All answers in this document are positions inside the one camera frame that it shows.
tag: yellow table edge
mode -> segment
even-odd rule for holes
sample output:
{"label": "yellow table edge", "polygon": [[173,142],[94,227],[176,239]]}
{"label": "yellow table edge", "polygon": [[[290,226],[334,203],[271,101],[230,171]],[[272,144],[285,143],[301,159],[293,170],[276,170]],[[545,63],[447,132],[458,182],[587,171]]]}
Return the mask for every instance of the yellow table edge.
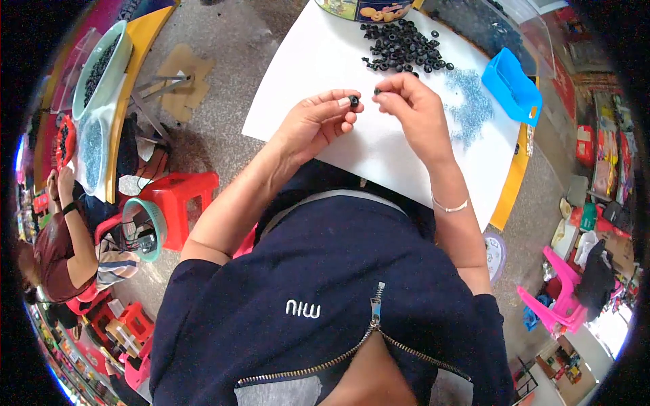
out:
{"label": "yellow table edge", "polygon": [[[424,0],[415,0],[412,7],[420,9],[423,3]],[[537,86],[540,86],[539,79],[537,79]],[[517,200],[517,196],[519,195],[519,188],[521,188],[521,182],[524,179],[526,167],[528,166],[528,155],[526,155],[528,134],[526,124],[524,123],[519,127],[517,143],[519,144],[519,153],[514,155],[512,158],[510,170],[508,171],[506,182],[501,190],[499,202],[497,202],[492,218],[489,221],[492,226],[496,227],[500,231],[503,231],[506,227],[506,222],[510,217],[512,207],[515,205],[515,200]]]}
{"label": "yellow table edge", "polygon": [[131,55],[129,65],[126,67],[126,79],[124,79],[124,85],[122,86],[117,107],[115,108],[115,119],[110,128],[109,157],[105,181],[106,201],[109,203],[115,203],[115,182],[117,181],[115,171],[118,161],[118,146],[120,145],[122,125],[124,124],[126,109],[129,106],[131,91],[153,42],[177,6],[178,3],[162,8],[134,19],[126,25],[126,32],[129,33],[133,41],[133,54]]}

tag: brown shirt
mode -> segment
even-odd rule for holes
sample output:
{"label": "brown shirt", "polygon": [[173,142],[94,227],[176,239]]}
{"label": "brown shirt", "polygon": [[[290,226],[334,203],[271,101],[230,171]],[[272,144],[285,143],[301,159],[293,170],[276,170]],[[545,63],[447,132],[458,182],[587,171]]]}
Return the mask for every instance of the brown shirt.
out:
{"label": "brown shirt", "polygon": [[68,259],[75,255],[66,219],[58,212],[49,219],[38,233],[34,245],[34,256],[40,263],[41,287],[51,301],[67,301],[80,294],[91,283],[91,278],[82,287],[75,288],[68,273]]}

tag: navy blue shirt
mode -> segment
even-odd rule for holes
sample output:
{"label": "navy blue shirt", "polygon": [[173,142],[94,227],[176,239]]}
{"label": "navy blue shirt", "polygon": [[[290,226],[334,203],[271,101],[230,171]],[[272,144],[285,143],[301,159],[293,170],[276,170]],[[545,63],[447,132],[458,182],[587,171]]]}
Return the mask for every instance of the navy blue shirt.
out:
{"label": "navy blue shirt", "polygon": [[[240,379],[335,359],[369,328],[380,283],[385,335],[470,379],[473,404],[511,404],[495,298],[473,296],[406,215],[347,196],[297,207],[250,254],[223,267],[204,260],[176,267],[153,336],[154,404],[236,405]],[[300,302],[308,308],[296,314]],[[437,367],[387,346],[418,402],[428,404]],[[344,371],[320,373],[319,400]]]}

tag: blue plastic tray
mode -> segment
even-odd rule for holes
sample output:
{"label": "blue plastic tray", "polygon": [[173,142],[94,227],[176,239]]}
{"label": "blue plastic tray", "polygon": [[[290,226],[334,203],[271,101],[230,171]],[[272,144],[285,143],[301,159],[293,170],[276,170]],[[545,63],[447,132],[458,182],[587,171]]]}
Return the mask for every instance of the blue plastic tray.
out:
{"label": "blue plastic tray", "polygon": [[508,117],[533,127],[537,125],[541,113],[541,93],[524,74],[517,57],[508,48],[501,49],[492,58],[481,80]]}

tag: silver bracelet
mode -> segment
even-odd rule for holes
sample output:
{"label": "silver bracelet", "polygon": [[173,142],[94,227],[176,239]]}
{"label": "silver bracelet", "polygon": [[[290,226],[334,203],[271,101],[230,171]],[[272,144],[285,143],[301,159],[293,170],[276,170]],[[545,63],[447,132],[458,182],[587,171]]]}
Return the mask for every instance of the silver bracelet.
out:
{"label": "silver bracelet", "polygon": [[439,208],[443,209],[443,210],[444,210],[445,212],[447,212],[447,213],[457,212],[457,211],[463,210],[465,207],[467,207],[467,200],[465,200],[465,201],[463,202],[462,205],[460,205],[460,206],[458,206],[458,207],[454,207],[453,209],[448,209],[448,208],[446,208],[446,207],[443,207],[440,203],[436,202],[436,198],[434,197],[433,192],[431,193],[431,200],[434,201],[434,204],[435,204],[436,206],[438,206]]}

